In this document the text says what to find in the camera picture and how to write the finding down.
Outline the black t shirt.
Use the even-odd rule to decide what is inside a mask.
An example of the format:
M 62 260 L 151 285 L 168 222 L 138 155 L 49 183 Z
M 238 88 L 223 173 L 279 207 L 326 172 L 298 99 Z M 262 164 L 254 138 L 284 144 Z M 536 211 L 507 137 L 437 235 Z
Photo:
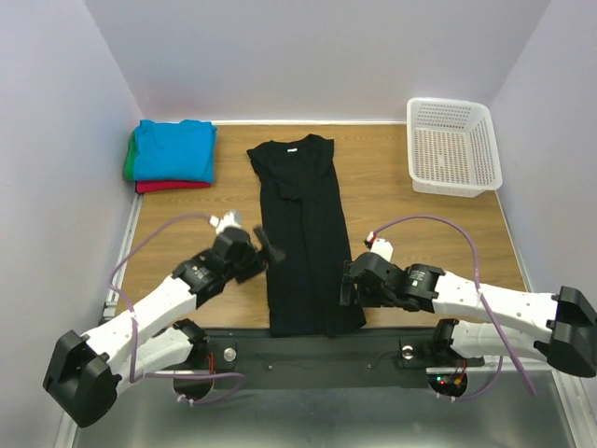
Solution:
M 263 229 L 285 254 L 266 273 L 274 337 L 333 337 L 366 323 L 360 306 L 340 303 L 343 266 L 352 256 L 334 149 L 333 140 L 309 134 L 247 152 L 260 182 Z

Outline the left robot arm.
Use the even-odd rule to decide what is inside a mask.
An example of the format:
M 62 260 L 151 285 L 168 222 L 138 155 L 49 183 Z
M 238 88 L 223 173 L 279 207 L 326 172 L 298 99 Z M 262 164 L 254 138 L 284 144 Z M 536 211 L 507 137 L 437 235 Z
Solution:
M 181 262 L 128 311 L 83 334 L 69 330 L 55 343 L 44 389 L 78 427 L 98 422 L 119 395 L 140 380 L 173 379 L 183 385 L 229 379 L 215 370 L 209 338 L 185 315 L 285 258 L 261 227 L 220 231 L 211 247 Z

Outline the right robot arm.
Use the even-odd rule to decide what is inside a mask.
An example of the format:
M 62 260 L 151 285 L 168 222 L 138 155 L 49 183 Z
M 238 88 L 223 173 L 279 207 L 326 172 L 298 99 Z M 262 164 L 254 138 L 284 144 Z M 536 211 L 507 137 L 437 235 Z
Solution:
M 477 285 L 434 266 L 400 269 L 366 252 L 345 262 L 340 302 L 452 316 L 429 342 L 440 364 L 458 357 L 522 357 L 576 377 L 596 375 L 596 311 L 573 287 L 550 294 Z

